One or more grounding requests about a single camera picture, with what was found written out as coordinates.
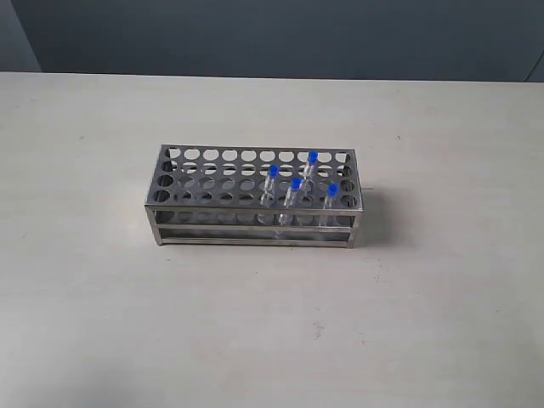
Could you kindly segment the blue-capped test tube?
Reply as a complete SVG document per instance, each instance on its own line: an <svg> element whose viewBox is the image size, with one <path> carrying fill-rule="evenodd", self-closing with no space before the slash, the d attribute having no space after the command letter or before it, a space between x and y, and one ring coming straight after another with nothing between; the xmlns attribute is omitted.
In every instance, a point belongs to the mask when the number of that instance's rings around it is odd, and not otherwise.
<svg viewBox="0 0 544 408"><path fill-rule="evenodd" d="M300 191L300 187L302 184L302 180L299 177L294 177L290 183L290 186L287 190L285 200L283 202L283 208L284 209L290 209L295 204L298 193ZM281 213L279 216L279 225L280 226L286 226L290 225L292 223L292 213Z"/></svg>
<svg viewBox="0 0 544 408"><path fill-rule="evenodd" d="M263 194L260 198L260 205L264 207L270 207L275 199L275 181L279 173L279 167L276 164L269 166L266 179L263 185Z"/></svg>
<svg viewBox="0 0 544 408"><path fill-rule="evenodd" d="M323 211L328 211L332 209L338 190L339 190L338 184L331 183L328 185L326 196L324 198L323 206L322 206ZM320 215L319 226L321 227L327 226L329 224L330 218L331 218L330 214L322 213Z"/></svg>
<svg viewBox="0 0 544 408"><path fill-rule="evenodd" d="M318 155L319 153L317 150L310 150L308 153L308 158L302 172L301 190L304 192L310 190L309 184L312 181L315 172Z"/></svg>

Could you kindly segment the stainless steel test tube rack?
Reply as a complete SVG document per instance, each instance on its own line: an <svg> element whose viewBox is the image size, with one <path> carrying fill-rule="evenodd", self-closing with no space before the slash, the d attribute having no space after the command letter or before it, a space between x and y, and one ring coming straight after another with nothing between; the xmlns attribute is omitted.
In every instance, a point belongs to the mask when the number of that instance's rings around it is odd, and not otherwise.
<svg viewBox="0 0 544 408"><path fill-rule="evenodd" d="M284 209L310 150L319 153L310 190L300 187L295 204ZM275 199L264 207L260 198L271 164L279 167ZM339 190L332 209L323 211L331 183ZM144 208L157 245L352 248L364 213L353 150L175 144L159 150ZM290 225L279 225L281 213L293 214ZM331 215L324 227L322 213Z"/></svg>

